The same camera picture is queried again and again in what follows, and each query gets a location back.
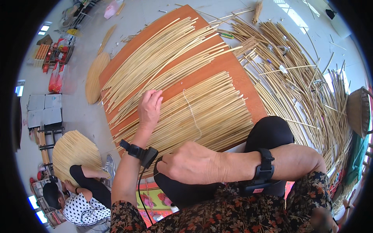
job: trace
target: woven basket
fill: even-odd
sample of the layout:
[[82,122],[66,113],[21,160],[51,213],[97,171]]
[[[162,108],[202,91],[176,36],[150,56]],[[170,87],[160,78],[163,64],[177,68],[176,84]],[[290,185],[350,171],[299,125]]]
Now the woven basket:
[[373,98],[372,93],[362,86],[360,89],[352,92],[347,99],[348,124],[362,139],[365,139],[367,134],[373,132],[373,130],[368,131],[370,122],[370,104],[368,95]]

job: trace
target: gray sneaker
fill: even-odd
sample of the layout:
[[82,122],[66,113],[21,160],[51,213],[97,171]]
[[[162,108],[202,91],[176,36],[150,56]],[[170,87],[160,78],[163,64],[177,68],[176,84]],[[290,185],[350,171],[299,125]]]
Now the gray sneaker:
[[115,162],[111,155],[109,154],[107,155],[106,163],[105,163],[105,166],[102,168],[102,170],[110,174],[110,177],[108,177],[107,179],[113,182],[114,176],[115,176]]

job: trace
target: black cap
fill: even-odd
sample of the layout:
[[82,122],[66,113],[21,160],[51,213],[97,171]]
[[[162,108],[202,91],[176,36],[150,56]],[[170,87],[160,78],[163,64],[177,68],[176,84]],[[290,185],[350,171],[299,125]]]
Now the black cap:
[[43,187],[43,196],[50,207],[57,210],[62,208],[58,202],[59,190],[56,183],[46,183]]

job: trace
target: hand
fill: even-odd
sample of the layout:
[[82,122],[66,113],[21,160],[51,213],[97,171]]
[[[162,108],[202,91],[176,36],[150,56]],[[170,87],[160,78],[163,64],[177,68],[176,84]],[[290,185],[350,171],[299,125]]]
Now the hand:
[[65,183],[63,183],[62,181],[61,181],[61,186],[62,186],[62,191],[66,191],[66,185],[65,185]]
[[153,132],[160,115],[163,97],[162,90],[149,90],[142,94],[137,112],[139,115],[139,128]]
[[157,163],[157,170],[169,177],[188,185],[206,185],[222,182],[227,169],[226,158],[199,145],[185,142],[172,154],[163,156]]
[[65,180],[65,186],[68,189],[68,191],[75,193],[75,188],[69,180]]

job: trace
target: polka dot shirt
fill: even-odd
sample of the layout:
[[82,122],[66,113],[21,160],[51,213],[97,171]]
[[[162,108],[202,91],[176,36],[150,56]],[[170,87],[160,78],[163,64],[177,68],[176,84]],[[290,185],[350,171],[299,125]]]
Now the polka dot shirt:
[[94,197],[88,202],[82,193],[72,194],[63,208],[65,218],[75,225],[94,225],[101,219],[110,217],[110,210]]

